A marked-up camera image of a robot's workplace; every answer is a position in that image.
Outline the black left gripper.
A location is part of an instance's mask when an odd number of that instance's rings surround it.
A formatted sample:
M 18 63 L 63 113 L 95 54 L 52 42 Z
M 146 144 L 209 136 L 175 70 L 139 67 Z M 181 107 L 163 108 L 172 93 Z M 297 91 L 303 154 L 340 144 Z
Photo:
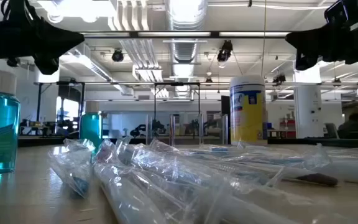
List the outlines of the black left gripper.
M 17 67 L 21 57 L 32 57 L 35 65 L 45 75 L 58 70 L 58 57 L 81 44 L 85 37 L 52 26 L 44 20 L 22 27 L 12 24 L 0 25 L 2 56 L 10 67 Z

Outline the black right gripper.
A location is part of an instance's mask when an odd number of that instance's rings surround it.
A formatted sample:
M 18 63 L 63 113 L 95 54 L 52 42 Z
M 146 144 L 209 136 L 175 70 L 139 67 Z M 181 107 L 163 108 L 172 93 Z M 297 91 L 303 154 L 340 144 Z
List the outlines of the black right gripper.
M 286 35 L 286 41 L 296 48 L 295 68 L 307 70 L 317 62 L 349 60 L 356 49 L 355 31 L 358 21 L 343 17 L 330 17 L 324 26 Z

